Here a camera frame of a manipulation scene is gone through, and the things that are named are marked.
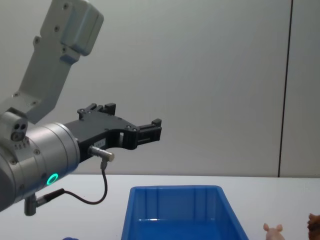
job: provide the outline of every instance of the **white table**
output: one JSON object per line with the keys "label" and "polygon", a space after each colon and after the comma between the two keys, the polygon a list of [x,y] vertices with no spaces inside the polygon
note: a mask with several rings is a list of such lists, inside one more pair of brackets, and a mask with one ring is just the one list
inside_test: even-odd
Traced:
{"label": "white table", "polygon": [[[264,240],[264,222],[283,224],[286,240],[307,240],[309,213],[320,214],[320,179],[214,176],[108,175],[109,192],[100,205],[63,195],[24,216],[23,201],[0,213],[1,240],[120,240],[129,190],[134,186],[218,185],[250,240]],[[101,175],[70,175],[37,193],[65,188],[96,201]]]}

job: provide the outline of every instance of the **blue storage box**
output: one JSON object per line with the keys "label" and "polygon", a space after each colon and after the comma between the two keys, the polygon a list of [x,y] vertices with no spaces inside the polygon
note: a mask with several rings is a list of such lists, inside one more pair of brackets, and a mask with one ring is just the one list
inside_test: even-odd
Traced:
{"label": "blue storage box", "polygon": [[130,191],[121,240],[248,240],[219,186]]}

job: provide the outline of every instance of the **gray wall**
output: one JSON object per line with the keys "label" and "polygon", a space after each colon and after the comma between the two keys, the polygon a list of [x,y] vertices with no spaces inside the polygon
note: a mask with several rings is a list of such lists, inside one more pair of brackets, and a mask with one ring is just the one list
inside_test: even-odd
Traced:
{"label": "gray wall", "polygon": [[[112,149],[109,173],[278,174],[290,1],[91,2],[105,17],[96,46],[41,123],[115,102],[134,124],[163,119],[163,135],[134,151]],[[49,5],[0,2],[0,101],[18,88]],[[77,173],[99,173],[99,164],[88,160]]]}
{"label": "gray wall", "polygon": [[320,1],[294,0],[281,177],[320,177]]}

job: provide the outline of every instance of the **pink toy pig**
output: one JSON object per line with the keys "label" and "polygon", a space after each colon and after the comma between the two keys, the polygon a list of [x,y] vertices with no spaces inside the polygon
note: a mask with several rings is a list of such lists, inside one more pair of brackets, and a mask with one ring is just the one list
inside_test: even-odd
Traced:
{"label": "pink toy pig", "polygon": [[263,225],[263,229],[267,231],[265,239],[266,240],[285,240],[285,238],[281,235],[281,231],[283,227],[281,224],[276,226],[276,228],[269,228],[268,224]]}

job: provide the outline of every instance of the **cable connector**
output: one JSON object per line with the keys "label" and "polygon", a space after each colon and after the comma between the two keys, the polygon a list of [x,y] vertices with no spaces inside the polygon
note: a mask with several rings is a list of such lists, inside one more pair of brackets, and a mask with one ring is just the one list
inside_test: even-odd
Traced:
{"label": "cable connector", "polygon": [[88,148],[88,153],[92,156],[100,157],[102,160],[106,160],[107,162],[112,162],[115,159],[115,155],[112,152],[102,150],[96,146],[90,146]]}
{"label": "cable connector", "polygon": [[105,171],[106,168],[107,168],[107,166],[108,166],[108,161],[105,160],[105,159],[102,159],[101,164],[100,164],[101,170],[102,170],[102,171]]}

